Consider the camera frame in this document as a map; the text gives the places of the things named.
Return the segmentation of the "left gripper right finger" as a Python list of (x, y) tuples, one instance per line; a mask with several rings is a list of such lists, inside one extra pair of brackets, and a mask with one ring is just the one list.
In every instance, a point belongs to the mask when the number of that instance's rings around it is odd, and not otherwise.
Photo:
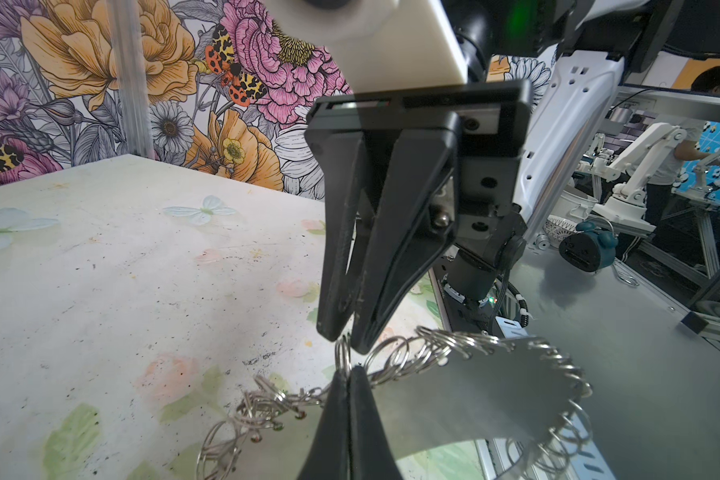
[(389, 447), (368, 376), (363, 367), (351, 370), (349, 400), (349, 478), (402, 480)]

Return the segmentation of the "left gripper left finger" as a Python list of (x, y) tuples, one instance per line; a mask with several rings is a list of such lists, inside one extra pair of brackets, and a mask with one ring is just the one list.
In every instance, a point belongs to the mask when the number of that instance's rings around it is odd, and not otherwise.
[(350, 472), (348, 376), (335, 371), (298, 480), (346, 480)]

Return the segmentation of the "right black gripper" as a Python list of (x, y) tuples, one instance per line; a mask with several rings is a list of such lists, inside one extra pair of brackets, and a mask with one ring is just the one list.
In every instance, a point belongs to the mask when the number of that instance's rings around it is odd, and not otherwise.
[(322, 97), (307, 144), (325, 174), (317, 331), (367, 354), (405, 291), (456, 240), (513, 206), (525, 81)]

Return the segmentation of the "neighbouring white robot arm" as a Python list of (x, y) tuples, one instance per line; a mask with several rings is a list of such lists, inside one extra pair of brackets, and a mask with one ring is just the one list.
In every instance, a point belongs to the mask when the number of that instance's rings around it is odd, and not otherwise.
[(686, 134), (680, 126), (658, 122), (611, 163), (602, 155), (597, 156), (588, 170), (593, 176), (614, 181), (629, 169), (633, 172), (628, 182), (615, 185), (606, 203), (595, 205), (593, 211), (614, 226), (624, 227), (631, 235), (645, 237), (652, 233), (655, 226), (644, 219), (645, 185), (664, 159), (685, 140)]

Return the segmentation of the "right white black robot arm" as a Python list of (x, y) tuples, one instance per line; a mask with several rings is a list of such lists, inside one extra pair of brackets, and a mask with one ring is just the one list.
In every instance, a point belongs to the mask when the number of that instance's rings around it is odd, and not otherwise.
[(720, 1), (281, 1), (351, 93), (305, 138), (325, 176), (316, 327), (367, 353), (451, 246), (442, 288), (490, 322), (527, 238), (625, 76), (660, 51), (720, 56)]

